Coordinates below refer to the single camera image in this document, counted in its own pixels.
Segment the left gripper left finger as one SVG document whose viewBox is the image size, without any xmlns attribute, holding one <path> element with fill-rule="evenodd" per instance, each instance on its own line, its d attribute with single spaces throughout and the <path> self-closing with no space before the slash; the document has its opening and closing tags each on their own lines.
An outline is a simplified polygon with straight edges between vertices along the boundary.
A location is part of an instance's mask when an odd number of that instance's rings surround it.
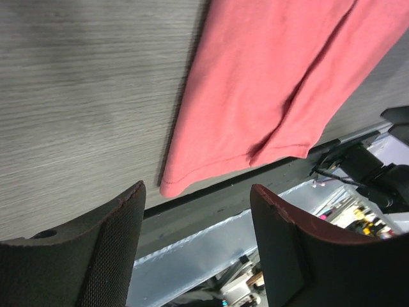
<svg viewBox="0 0 409 307">
<path fill-rule="evenodd" d="M 1 306 L 125 306 L 145 203 L 139 181 L 67 223 L 1 241 Z"/>
</svg>

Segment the salmon pink t-shirt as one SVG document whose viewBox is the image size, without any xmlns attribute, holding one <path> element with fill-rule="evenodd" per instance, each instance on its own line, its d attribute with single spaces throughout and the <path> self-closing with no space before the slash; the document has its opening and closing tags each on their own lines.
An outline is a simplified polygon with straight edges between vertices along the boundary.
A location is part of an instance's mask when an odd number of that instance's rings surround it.
<svg viewBox="0 0 409 307">
<path fill-rule="evenodd" d="M 212 1 L 161 195 L 306 157 L 407 29 L 407 1 Z"/>
</svg>

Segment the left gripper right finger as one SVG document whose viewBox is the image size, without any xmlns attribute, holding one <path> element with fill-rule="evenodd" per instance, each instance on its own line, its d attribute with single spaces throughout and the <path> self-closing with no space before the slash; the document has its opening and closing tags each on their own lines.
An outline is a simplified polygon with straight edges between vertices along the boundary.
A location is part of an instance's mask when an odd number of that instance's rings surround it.
<svg viewBox="0 0 409 307">
<path fill-rule="evenodd" d="M 407 306 L 408 235 L 378 239 L 332 225 L 251 187 L 270 306 Z"/>
</svg>

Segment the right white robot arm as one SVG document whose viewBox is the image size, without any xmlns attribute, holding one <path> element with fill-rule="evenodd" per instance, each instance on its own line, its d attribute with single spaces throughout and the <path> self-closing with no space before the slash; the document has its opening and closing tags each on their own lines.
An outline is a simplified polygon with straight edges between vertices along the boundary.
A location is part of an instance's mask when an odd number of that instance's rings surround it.
<svg viewBox="0 0 409 307">
<path fill-rule="evenodd" d="M 368 147 L 379 132 L 352 139 L 322 154 L 310 172 L 353 185 L 384 214 L 408 212 L 408 166 L 384 164 Z"/>
</svg>

